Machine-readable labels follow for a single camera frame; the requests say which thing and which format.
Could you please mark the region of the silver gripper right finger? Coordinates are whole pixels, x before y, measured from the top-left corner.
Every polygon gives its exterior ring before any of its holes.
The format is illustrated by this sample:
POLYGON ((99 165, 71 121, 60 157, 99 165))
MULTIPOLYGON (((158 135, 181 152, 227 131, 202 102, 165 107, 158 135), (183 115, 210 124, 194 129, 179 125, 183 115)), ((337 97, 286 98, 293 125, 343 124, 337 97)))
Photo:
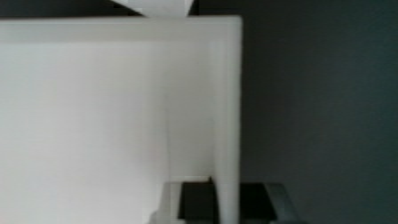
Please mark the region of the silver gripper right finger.
POLYGON ((240 224, 295 224, 297 211, 281 183, 240 186, 240 224))

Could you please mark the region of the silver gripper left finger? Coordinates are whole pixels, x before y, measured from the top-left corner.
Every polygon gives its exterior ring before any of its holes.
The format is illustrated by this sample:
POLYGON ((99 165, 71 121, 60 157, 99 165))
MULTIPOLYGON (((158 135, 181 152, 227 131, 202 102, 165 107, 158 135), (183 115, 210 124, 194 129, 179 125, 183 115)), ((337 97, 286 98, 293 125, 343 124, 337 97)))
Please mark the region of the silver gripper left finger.
POLYGON ((213 224, 213 183, 167 182, 149 224, 213 224))

